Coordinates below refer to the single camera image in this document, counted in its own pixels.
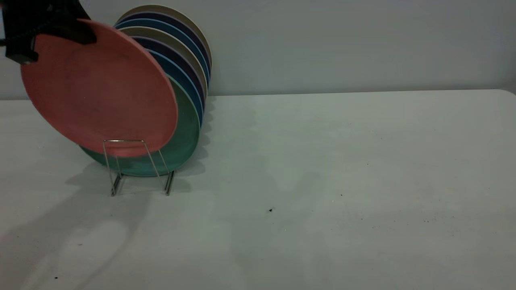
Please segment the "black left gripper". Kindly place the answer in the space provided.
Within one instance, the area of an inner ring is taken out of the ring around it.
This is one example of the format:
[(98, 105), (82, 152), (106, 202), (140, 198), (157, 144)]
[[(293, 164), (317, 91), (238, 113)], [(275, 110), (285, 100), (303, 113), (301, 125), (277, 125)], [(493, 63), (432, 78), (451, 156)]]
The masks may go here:
[(90, 20), (79, 0), (2, 0), (5, 56), (20, 65), (37, 62), (37, 35), (46, 34), (77, 44), (97, 42)]

